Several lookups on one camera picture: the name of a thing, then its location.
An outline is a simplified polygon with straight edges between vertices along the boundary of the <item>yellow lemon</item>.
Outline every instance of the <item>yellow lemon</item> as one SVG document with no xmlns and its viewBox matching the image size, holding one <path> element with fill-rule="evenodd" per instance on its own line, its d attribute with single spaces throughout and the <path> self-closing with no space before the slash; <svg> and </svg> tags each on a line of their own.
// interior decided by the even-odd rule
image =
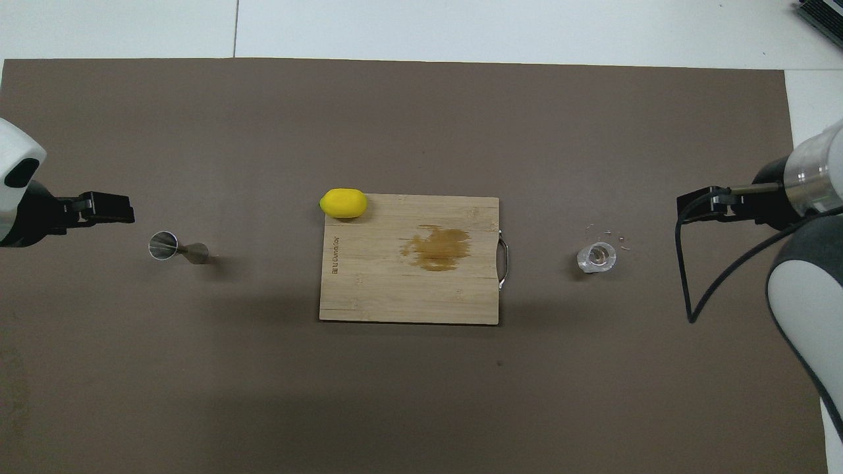
<svg viewBox="0 0 843 474">
<path fill-rule="evenodd" d="M 319 199 L 319 207 L 332 218 L 359 217 L 366 212 L 366 195 L 358 189 L 334 188 Z"/>
</svg>

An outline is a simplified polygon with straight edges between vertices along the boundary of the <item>bamboo cutting board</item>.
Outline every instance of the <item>bamboo cutting board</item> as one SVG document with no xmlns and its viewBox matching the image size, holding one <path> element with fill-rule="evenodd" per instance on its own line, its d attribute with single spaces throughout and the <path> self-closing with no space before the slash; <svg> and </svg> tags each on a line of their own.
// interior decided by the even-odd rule
<svg viewBox="0 0 843 474">
<path fill-rule="evenodd" d="M 496 325 L 496 197 L 367 194 L 325 216 L 321 320 Z"/>
</svg>

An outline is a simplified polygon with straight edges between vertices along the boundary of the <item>white floor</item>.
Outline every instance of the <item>white floor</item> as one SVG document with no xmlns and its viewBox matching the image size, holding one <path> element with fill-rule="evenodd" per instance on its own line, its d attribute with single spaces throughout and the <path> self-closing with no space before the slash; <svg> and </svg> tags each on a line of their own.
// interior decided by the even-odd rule
<svg viewBox="0 0 843 474">
<path fill-rule="evenodd" d="M 843 49 L 792 0 L 2 0 L 0 60 L 320 57 L 783 69 L 793 142 L 843 116 Z M 826 423 L 830 471 L 843 445 Z"/>
</svg>

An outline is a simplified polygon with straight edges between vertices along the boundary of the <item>liquid stain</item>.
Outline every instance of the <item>liquid stain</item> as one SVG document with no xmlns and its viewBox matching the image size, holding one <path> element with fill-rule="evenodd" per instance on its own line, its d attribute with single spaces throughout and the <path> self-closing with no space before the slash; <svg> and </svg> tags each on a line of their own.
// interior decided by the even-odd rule
<svg viewBox="0 0 843 474">
<path fill-rule="evenodd" d="M 415 255 L 411 265 L 430 272 L 446 272 L 456 269 L 459 259 L 470 255 L 468 232 L 438 225 L 420 225 L 419 229 L 429 230 L 430 235 L 425 239 L 416 235 L 401 248 L 401 255 Z"/>
</svg>

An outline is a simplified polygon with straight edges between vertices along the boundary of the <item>metal jigger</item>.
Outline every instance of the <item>metal jigger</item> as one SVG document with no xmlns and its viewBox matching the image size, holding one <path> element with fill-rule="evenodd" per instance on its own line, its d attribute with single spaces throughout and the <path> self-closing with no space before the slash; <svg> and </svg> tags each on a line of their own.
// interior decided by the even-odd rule
<svg viewBox="0 0 843 474">
<path fill-rule="evenodd" d="M 205 244 L 179 245 L 179 240 L 172 232 L 162 230 L 149 240 L 149 255 L 155 260 L 167 260 L 175 254 L 185 256 L 187 261 L 195 265 L 205 263 L 208 259 L 208 248 Z"/>
</svg>

